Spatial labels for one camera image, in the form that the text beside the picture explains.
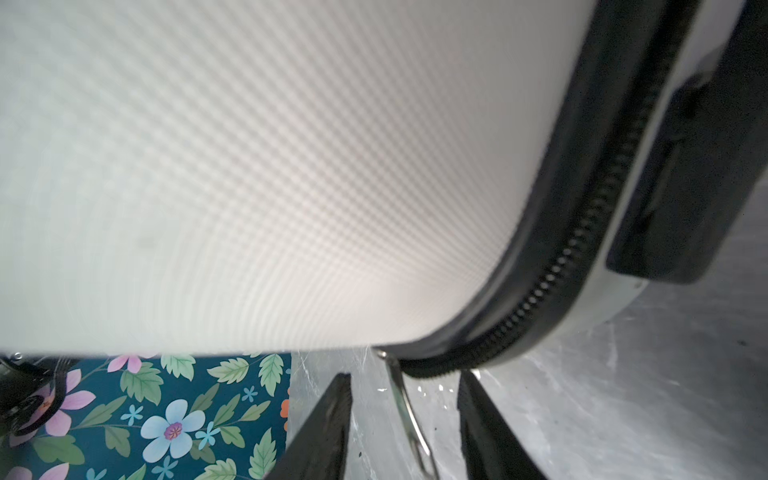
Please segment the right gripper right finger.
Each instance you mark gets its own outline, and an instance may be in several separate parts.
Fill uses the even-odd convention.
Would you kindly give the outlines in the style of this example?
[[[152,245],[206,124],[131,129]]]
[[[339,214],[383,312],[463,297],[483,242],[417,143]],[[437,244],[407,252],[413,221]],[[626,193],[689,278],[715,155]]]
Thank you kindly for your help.
[[[545,480],[479,380],[460,374],[457,409],[461,449],[469,480]]]

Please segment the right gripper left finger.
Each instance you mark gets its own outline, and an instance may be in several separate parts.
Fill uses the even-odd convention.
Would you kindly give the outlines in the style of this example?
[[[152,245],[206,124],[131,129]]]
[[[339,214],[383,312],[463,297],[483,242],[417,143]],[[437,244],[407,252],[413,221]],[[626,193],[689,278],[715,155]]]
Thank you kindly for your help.
[[[266,479],[343,479],[352,404],[351,375],[339,373]]]

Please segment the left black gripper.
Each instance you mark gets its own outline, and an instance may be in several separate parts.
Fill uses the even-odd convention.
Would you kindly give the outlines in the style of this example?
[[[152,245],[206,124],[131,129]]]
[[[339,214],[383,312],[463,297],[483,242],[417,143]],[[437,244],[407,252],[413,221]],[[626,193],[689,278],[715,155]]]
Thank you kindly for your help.
[[[1,434],[27,435],[47,423],[66,397],[68,357],[1,355]]]

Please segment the white hard-shell suitcase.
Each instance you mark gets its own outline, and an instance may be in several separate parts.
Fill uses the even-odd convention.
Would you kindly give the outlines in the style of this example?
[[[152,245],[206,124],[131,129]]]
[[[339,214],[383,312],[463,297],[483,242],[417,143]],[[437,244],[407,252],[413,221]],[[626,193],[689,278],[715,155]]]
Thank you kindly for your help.
[[[754,1],[5,1],[1,350],[499,363],[612,256]]]

